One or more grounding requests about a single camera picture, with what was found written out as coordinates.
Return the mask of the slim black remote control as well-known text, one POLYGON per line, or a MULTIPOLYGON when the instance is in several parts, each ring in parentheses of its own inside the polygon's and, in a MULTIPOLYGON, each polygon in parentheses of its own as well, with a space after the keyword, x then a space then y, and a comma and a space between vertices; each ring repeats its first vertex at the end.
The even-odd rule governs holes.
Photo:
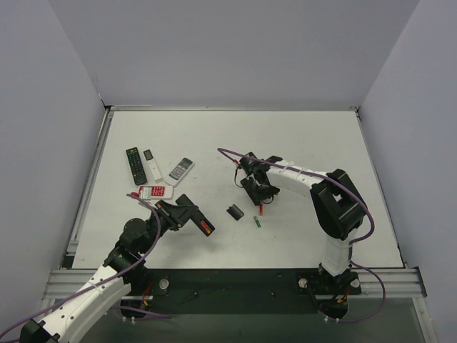
POLYGON ((201 230, 201 232, 206 236, 209 237, 214 231, 215 227, 214 225, 204 216, 203 212, 199 209, 198 206, 196 206, 185 194, 182 194, 177 200, 176 203, 179 206, 182 207, 188 207, 191 210, 191 216, 190 220, 201 230), (212 232, 208 234, 205 232, 201 225, 200 222, 205 221, 207 225, 211 228, 212 232))

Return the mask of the green yellow-tip battery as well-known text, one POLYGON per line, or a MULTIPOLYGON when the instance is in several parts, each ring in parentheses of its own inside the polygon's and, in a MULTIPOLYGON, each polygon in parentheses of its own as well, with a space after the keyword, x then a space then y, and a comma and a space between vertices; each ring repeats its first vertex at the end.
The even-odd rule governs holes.
POLYGON ((253 220, 255 221, 256 226, 257 226, 258 228, 261 228, 261 223, 260 223, 258 217, 257 217, 257 216, 253 216, 253 220))

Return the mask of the black battery cover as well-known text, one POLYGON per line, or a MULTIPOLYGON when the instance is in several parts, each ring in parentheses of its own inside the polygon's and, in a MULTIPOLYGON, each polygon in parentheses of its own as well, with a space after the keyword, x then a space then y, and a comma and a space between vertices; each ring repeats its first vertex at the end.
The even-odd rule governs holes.
POLYGON ((236 221, 244 217, 244 212, 235 204, 232 204, 226 212, 236 221))

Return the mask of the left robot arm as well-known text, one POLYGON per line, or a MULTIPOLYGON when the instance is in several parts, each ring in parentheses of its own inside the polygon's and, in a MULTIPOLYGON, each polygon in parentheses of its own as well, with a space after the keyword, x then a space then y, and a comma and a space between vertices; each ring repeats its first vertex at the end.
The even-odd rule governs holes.
POLYGON ((151 206, 148 219, 128 220, 119 240, 101 266, 75 294, 55 304, 41 320, 30 318, 21 328, 20 342, 80 342, 105 313, 128 293, 146 287, 145 259, 167 231, 178 231, 188 221, 199 225, 203 214, 186 195, 177 204, 162 200, 151 206))

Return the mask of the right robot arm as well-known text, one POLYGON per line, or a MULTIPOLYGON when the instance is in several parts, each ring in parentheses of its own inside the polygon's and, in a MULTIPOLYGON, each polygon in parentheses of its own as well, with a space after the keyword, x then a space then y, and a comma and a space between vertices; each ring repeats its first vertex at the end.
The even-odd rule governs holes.
POLYGON ((349 269, 350 241, 366 212, 365 201, 344 170, 313 171, 278 156, 257 159, 252 152, 239 160, 238 167, 246 174, 241 187, 256 206, 272 200, 282 189, 308 197, 327 235, 321 267, 333 277, 349 269))

